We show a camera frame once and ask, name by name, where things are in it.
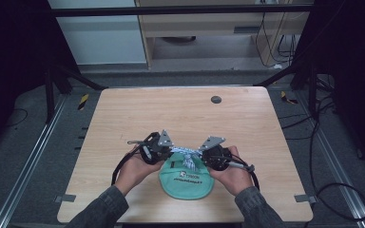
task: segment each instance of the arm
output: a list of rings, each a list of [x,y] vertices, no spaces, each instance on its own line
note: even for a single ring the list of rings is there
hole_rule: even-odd
[[[236,146],[229,147],[229,150],[233,155],[239,155]],[[285,227],[279,215],[254,186],[247,171],[229,166],[224,171],[209,169],[209,173],[236,197],[235,202],[244,216],[245,225],[249,227]]]
[[[91,202],[66,227],[113,228],[117,220],[128,209],[126,194],[149,174],[158,171],[162,165],[163,161],[150,165],[143,161],[141,155],[132,156],[121,168],[114,185],[107,188],[99,198]]]

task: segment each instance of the human hand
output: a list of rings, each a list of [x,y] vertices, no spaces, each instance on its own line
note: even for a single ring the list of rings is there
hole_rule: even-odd
[[[124,196],[136,185],[141,183],[149,174],[160,170],[164,161],[156,164],[147,164],[141,154],[132,156],[120,169],[120,174],[114,185],[123,193]]]
[[[236,146],[228,147],[232,155],[239,156]],[[221,182],[227,191],[233,196],[238,195],[242,190],[254,186],[248,172],[241,168],[228,166],[223,171],[216,171],[208,167],[209,174],[212,178]]]

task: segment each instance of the table surface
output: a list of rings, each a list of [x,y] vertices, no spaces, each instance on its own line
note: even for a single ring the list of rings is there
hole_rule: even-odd
[[[221,103],[211,98],[220,96]],[[264,87],[146,87],[111,88],[102,92],[72,173],[58,220],[68,222],[111,183],[115,166],[132,148],[127,141],[143,140],[167,130],[176,146],[198,148],[208,136],[224,137],[253,163],[261,193],[285,221],[313,217],[303,195],[297,169],[269,94]],[[218,182],[198,200],[170,198],[158,173],[149,175],[126,196],[129,209],[119,222],[242,222],[234,197]]]

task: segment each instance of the teal bag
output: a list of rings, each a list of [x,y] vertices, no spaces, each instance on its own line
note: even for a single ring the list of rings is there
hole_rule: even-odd
[[[159,179],[165,193],[180,200],[197,200],[206,197],[213,188],[214,179],[199,158],[192,158],[197,170],[183,165],[184,155],[174,153],[165,161]]]

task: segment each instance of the gray carpet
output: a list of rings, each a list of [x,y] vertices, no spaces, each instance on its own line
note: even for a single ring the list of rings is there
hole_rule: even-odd
[[[199,71],[164,72],[164,73],[133,73],[98,75],[95,82],[104,86],[214,86],[214,85],[251,85],[272,75],[272,71]],[[284,80],[276,86],[285,86]],[[59,203],[54,202],[56,196],[65,193],[67,183],[79,149],[86,134],[84,127],[89,125],[100,92],[94,91],[72,81],[74,89],[67,96],[64,112],[52,133],[46,150],[32,175],[29,185],[15,210],[12,223],[38,223],[60,225],[56,219]],[[279,117],[304,114],[300,104],[289,104],[280,98],[280,90],[270,89],[271,100]],[[296,99],[296,94],[289,91],[289,99]],[[81,97],[88,93],[84,110],[77,110]],[[23,94],[16,101],[16,108],[23,108],[28,116],[19,124],[7,127],[0,137],[0,208],[2,207],[11,187],[16,182],[29,153],[37,141],[46,118],[45,90],[38,87]],[[13,111],[9,124],[15,124],[25,117],[22,110]],[[282,126],[301,120],[305,115],[280,119]],[[355,146],[349,138],[343,123],[329,109],[321,114],[321,129],[326,132],[336,155],[352,178],[354,186],[365,194],[365,160],[359,160],[355,155]],[[310,136],[312,126],[304,122],[284,130],[285,137],[293,155],[301,181],[310,195],[314,194],[308,169],[309,141],[293,140]],[[313,149],[314,177],[317,187],[335,181],[320,148],[315,143]],[[336,209],[351,215],[346,201],[338,189],[328,190],[323,197]],[[330,212],[324,205],[317,203],[315,217],[309,227],[358,227],[355,222],[347,221]],[[290,227],[302,227],[303,224],[288,223]]]

